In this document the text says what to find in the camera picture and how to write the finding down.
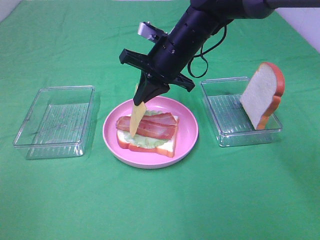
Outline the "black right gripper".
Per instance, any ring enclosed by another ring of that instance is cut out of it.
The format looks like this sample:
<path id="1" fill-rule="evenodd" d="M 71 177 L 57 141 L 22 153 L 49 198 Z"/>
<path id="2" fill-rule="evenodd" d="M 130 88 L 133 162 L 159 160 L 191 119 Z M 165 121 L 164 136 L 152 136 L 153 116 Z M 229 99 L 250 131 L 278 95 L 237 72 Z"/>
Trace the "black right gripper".
<path id="1" fill-rule="evenodd" d="M 180 73 L 205 41 L 225 25 L 225 20 L 189 6 L 168 36 L 154 43 L 147 55 L 124 49 L 120 62 L 141 70 L 134 105 L 167 93 L 170 84 L 191 91 L 194 84 Z"/>

